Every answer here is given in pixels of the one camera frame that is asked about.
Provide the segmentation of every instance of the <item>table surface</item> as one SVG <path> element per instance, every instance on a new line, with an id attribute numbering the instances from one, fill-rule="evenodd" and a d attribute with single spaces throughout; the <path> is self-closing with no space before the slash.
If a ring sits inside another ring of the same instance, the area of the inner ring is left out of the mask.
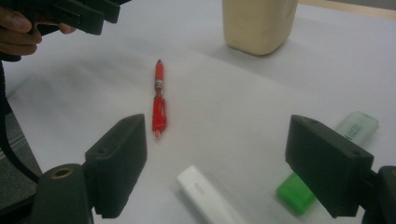
<path id="1" fill-rule="evenodd" d="M 117 219 L 205 223 L 176 177 L 195 164 L 250 223 L 361 223 L 320 203 L 295 216 L 276 198 L 291 173 L 292 114 L 335 127 L 354 111 L 379 120 L 364 145 L 373 170 L 396 158 L 396 21 L 299 5 L 288 40 L 255 57 L 226 46 L 221 2 L 134 0 L 100 36 L 45 36 L 6 63 L 7 96 L 43 172 L 84 162 L 118 120 L 146 115 L 148 161 Z M 155 63 L 163 60 L 169 125 L 150 131 Z"/>

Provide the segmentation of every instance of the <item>human hand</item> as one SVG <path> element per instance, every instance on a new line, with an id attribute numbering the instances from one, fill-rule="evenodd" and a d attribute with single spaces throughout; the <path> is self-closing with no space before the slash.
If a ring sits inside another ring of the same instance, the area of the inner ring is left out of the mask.
<path id="1" fill-rule="evenodd" d="M 36 24 L 57 25 L 64 34 L 73 33 L 76 29 L 65 24 L 56 24 L 37 16 Z M 0 51 L 10 55 L 30 55 L 35 53 L 37 44 L 42 40 L 35 29 L 32 35 L 28 32 L 32 24 L 20 12 L 0 7 Z"/>

